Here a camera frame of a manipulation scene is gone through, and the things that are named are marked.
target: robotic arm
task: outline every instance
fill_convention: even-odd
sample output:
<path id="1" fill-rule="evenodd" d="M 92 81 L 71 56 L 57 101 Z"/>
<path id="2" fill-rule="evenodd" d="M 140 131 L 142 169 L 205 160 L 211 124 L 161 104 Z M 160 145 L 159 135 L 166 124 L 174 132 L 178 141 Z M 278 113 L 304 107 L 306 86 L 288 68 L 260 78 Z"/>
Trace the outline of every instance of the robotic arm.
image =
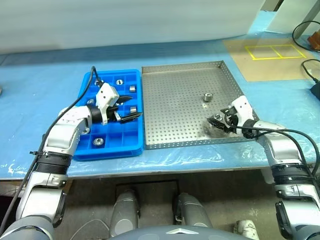
<path id="1" fill-rule="evenodd" d="M 296 144 L 279 132 L 263 134 L 265 130 L 283 130 L 283 126 L 255 120 L 253 109 L 243 95 L 229 108 L 221 110 L 224 123 L 208 118 L 208 122 L 225 132 L 255 140 L 264 148 L 275 182 L 275 191 L 282 200 L 275 204 L 276 218 L 282 236 L 286 239 L 313 240 L 320 237 L 319 188 L 302 162 Z"/>
<path id="2" fill-rule="evenodd" d="M 135 112 L 124 117 L 119 116 L 117 105 L 132 97 L 119 96 L 113 86 L 101 80 L 98 80 L 97 85 L 99 90 L 96 94 L 96 106 L 71 108 L 52 127 L 42 151 L 33 152 L 38 155 L 37 165 L 18 205 L 16 221 L 0 240 L 53 240 L 53 227 L 57 227 L 64 216 L 66 194 L 63 187 L 68 180 L 68 167 L 80 135 L 87 134 L 94 123 L 126 123 L 141 115 L 140 112 Z"/>

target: white wall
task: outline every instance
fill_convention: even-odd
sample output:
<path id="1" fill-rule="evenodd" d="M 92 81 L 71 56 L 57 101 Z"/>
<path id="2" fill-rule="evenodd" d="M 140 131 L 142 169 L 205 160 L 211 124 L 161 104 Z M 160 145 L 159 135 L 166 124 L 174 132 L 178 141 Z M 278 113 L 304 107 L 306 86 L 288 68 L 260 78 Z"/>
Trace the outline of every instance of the white wall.
<path id="1" fill-rule="evenodd" d="M 284 0 L 267 31 L 291 34 L 295 27 L 302 23 L 315 3 L 319 3 L 319 0 Z M 313 20 L 320 21 L 320 12 Z M 311 23 L 303 34 L 313 34 L 318 30 L 319 25 Z"/>
<path id="2" fill-rule="evenodd" d="M 264 0 L 0 0 L 0 53 L 246 34 Z"/>

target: perforated metal tray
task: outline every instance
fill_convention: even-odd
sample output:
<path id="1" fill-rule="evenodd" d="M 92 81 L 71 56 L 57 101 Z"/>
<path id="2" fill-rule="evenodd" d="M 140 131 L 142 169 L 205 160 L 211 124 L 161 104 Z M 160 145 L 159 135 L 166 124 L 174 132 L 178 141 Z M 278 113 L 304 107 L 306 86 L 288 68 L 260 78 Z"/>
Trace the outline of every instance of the perforated metal tray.
<path id="1" fill-rule="evenodd" d="M 207 122 L 243 95 L 223 61 L 144 66 L 142 88 L 147 149 L 248 141 Z"/>

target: black cable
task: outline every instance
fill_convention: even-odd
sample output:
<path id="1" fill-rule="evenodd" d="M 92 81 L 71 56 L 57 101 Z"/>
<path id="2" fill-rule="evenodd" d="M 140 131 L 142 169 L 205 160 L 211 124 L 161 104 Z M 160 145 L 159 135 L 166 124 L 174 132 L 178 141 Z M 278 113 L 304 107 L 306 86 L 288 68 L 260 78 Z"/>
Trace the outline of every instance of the black cable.
<path id="1" fill-rule="evenodd" d="M 309 177 L 311 178 L 311 181 L 312 181 L 312 184 L 314 185 L 315 187 L 315 190 L 318 194 L 318 196 L 320 197 L 320 189 L 319 189 L 319 186 L 318 186 L 318 183 L 316 182 L 316 178 L 315 178 L 315 174 L 319 168 L 319 163 L 320 163 L 320 154 L 319 154 L 319 149 L 318 149 L 318 146 L 317 144 L 315 143 L 315 141 L 309 136 L 307 135 L 306 133 L 304 132 L 301 132 L 301 131 L 297 131 L 297 130 L 292 130 L 292 129 L 270 129 L 270 128 L 260 128 L 260 127 L 243 127 L 243 126 L 231 126 L 232 128 L 236 128 L 236 129 L 246 129 L 246 130 L 256 130 L 256 131 L 265 131 L 265 132 L 262 132 L 260 134 L 257 134 L 257 135 L 253 135 L 252 137 L 249 137 L 249 138 L 258 138 L 258 137 L 261 137 L 263 135 L 266 135 L 266 134 L 270 134 L 270 133 L 278 133 L 278 134 L 282 134 L 286 137 L 288 137 L 289 139 L 291 139 L 294 144 L 296 145 L 298 151 L 299 151 L 299 154 L 301 156 L 301 162 L 308 166 L 307 164 L 307 161 L 306 161 L 306 158 L 305 158 L 305 155 L 303 153 L 303 150 L 300 146 L 300 144 L 298 143 L 298 141 L 291 135 L 285 133 L 285 132 L 291 132 L 291 133 L 296 133 L 296 134 L 300 134 L 302 136 L 304 136 L 305 138 L 307 138 L 311 144 L 313 145 L 314 147 L 314 150 L 315 150 L 315 155 L 316 155 L 316 160 L 315 160 L 315 165 L 314 165 L 314 168 L 313 168 L 313 171 L 311 172 L 310 169 L 308 167 L 306 167 L 306 171 L 309 175 Z"/>
<path id="2" fill-rule="evenodd" d="M 319 148 L 316 144 L 316 142 L 306 133 L 302 132 L 302 131 L 297 131 L 297 130 L 293 130 L 293 129 L 270 129 L 270 128 L 260 128 L 260 127 L 241 127 L 241 126 L 231 126 L 233 128 L 239 128 L 239 129 L 247 129 L 247 130 L 257 130 L 257 131 L 271 131 L 273 133 L 279 133 L 282 135 L 285 135 L 283 132 L 290 132 L 290 133 L 295 133 L 295 134 L 299 134 L 304 136 L 305 138 L 307 138 L 310 143 L 312 144 L 314 151 L 315 151 L 315 164 L 314 164 L 314 168 L 312 170 L 312 175 L 316 175 L 316 172 L 319 169 L 320 166 L 320 152 L 319 152 Z M 290 138 L 293 142 L 296 142 L 296 140 L 291 136 L 291 135 L 286 135 L 288 138 Z"/>
<path id="3" fill-rule="evenodd" d="M 319 50 L 315 50 L 315 49 L 313 49 L 313 48 L 311 48 L 311 47 L 310 47 L 310 48 L 307 48 L 307 47 L 301 45 L 301 44 L 298 43 L 297 40 L 295 39 L 295 32 L 296 32 L 297 28 L 300 27 L 302 24 L 307 24 L 307 23 L 316 23 L 316 24 L 319 24 L 319 25 L 320 25 L 320 22 L 318 22 L 318 21 L 304 21 L 304 22 L 300 23 L 300 24 L 299 24 L 298 26 L 296 26 L 296 27 L 294 28 L 294 30 L 292 31 L 292 35 L 291 35 L 292 40 L 293 40 L 294 43 L 297 44 L 300 48 L 303 48 L 303 49 L 308 50 L 308 51 L 314 51 L 314 52 L 320 53 Z"/>
<path id="4" fill-rule="evenodd" d="M 97 73 L 95 66 L 91 67 L 91 71 L 92 71 L 92 68 L 93 68 L 93 72 L 94 72 L 95 80 L 96 80 L 96 83 L 94 83 L 94 84 L 98 85 L 101 88 L 101 86 L 104 84 L 104 82 L 100 80 L 100 77 L 98 76 L 98 73 Z"/>
<path id="5" fill-rule="evenodd" d="M 92 78 L 93 78 L 93 75 L 95 74 L 95 77 L 97 79 L 97 81 L 100 81 L 99 80 L 99 77 L 98 77 L 98 73 L 96 71 L 96 68 L 94 66 L 91 67 L 91 71 L 90 71 L 90 77 L 89 77 L 89 80 L 88 80 L 88 83 L 83 91 L 83 93 L 66 109 L 64 110 L 54 121 L 53 123 L 49 126 L 49 128 L 47 129 L 47 131 L 45 132 L 44 136 L 42 137 L 42 141 L 40 143 L 40 146 L 39 146 L 39 149 L 38 149 L 38 152 L 41 152 L 45 146 L 45 142 L 46 142 L 46 139 L 48 138 L 48 135 L 51 131 L 51 129 L 54 127 L 54 125 L 56 125 L 56 123 L 66 114 L 66 112 L 68 112 L 71 108 L 73 108 L 79 101 L 80 99 L 86 94 L 86 92 L 88 91 L 89 89 L 89 86 L 92 82 Z M 11 200 L 10 202 L 10 205 L 8 207 L 8 209 L 6 210 L 5 212 L 5 215 L 3 217 L 3 220 L 1 222 L 1 227 L 0 227 L 0 236 L 4 233 L 5 231 L 5 227 L 6 227 L 6 223 L 8 221 L 8 218 L 9 218 L 9 215 L 14 207 L 14 204 L 22 190 L 22 188 L 24 187 L 24 185 L 26 184 L 32 170 L 34 169 L 35 165 L 37 164 L 37 161 L 38 161 L 38 155 L 36 155 L 28 169 L 28 171 L 26 172 L 19 188 L 17 189 L 13 199 Z"/>
<path id="6" fill-rule="evenodd" d="M 303 70 L 305 71 L 305 73 L 315 82 L 315 83 L 318 83 L 320 80 L 317 79 L 316 77 L 312 76 L 310 74 L 310 72 L 307 70 L 306 66 L 305 66 L 305 63 L 307 62 L 311 62 L 311 61 L 316 61 L 316 62 L 319 62 L 320 63 L 320 60 L 318 59 L 315 59 L 315 58 L 312 58 L 312 59 L 308 59 L 308 60 L 305 60 L 301 63 L 301 66 L 303 68 Z"/>

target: cardboard sheet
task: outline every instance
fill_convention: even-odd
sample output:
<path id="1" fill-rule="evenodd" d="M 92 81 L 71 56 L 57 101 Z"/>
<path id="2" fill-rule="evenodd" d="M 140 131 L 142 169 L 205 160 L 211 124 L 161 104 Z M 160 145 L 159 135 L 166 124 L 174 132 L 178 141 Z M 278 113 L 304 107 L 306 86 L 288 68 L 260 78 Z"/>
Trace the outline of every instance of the cardboard sheet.
<path id="1" fill-rule="evenodd" d="M 307 79 L 301 63 L 314 58 L 291 38 L 236 39 L 223 43 L 248 82 Z"/>

